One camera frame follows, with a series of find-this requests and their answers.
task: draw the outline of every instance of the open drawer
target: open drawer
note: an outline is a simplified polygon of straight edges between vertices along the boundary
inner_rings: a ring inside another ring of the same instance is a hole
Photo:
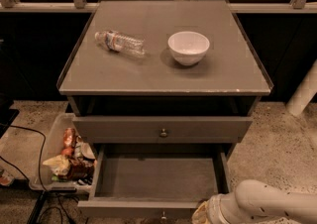
[[[87,216],[190,218],[212,195],[230,192],[221,145],[103,145]]]
[[[73,124],[88,143],[239,143],[251,117],[87,116]]]

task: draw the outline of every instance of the plastic water bottle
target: plastic water bottle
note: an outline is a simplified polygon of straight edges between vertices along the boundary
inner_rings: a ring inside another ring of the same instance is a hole
[[[117,31],[97,32],[95,39],[104,48],[135,57],[144,57],[144,40],[137,39]]]

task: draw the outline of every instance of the trash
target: trash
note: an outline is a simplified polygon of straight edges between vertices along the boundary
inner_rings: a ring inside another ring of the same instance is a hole
[[[74,148],[76,144],[76,131],[73,128],[67,128],[63,133],[63,146],[65,148]]]
[[[76,139],[76,146],[75,146],[75,151],[73,154],[76,159],[83,158],[83,154],[82,154],[82,145],[83,144],[84,143],[83,143],[82,139],[80,138],[80,136],[78,136]]]
[[[204,201],[192,215],[193,224],[210,224],[207,218],[208,201]]]
[[[10,186],[14,181],[14,177],[0,166],[0,184]]]
[[[55,175],[67,175],[70,170],[70,162],[67,156],[59,155],[43,162],[43,165],[49,166]]]
[[[66,149],[63,149],[61,151],[61,154],[63,156],[69,156],[69,157],[72,157],[72,154],[73,154],[73,148],[66,148]]]
[[[93,176],[94,165],[90,161],[69,159],[70,170],[66,175],[59,175],[58,177],[68,180],[77,180]]]
[[[94,154],[93,154],[93,152],[92,152],[92,150],[91,150],[91,148],[90,148],[88,143],[83,143],[82,144],[81,152],[86,158],[88,158],[90,160],[94,160],[95,159],[95,156],[94,156]]]

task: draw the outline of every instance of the white bowl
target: white bowl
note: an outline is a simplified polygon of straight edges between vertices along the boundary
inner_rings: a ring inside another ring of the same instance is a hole
[[[199,33],[184,31],[173,34],[168,39],[168,46],[176,61],[182,65],[193,65],[204,58],[210,43]]]

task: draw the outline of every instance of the plastic bin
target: plastic bin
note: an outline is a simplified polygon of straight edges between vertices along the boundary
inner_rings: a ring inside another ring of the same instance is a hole
[[[60,155],[63,149],[63,133],[66,128],[75,128],[72,119],[74,118],[73,113],[63,113],[58,115],[51,128],[49,135],[47,136],[46,143],[43,148],[41,157],[40,174],[43,185],[41,185],[39,179],[39,171],[36,168],[35,175],[30,178],[29,186],[33,190],[47,190],[47,191],[89,191],[90,185],[79,185],[76,181],[52,181],[53,173],[47,166],[42,165],[43,161]]]

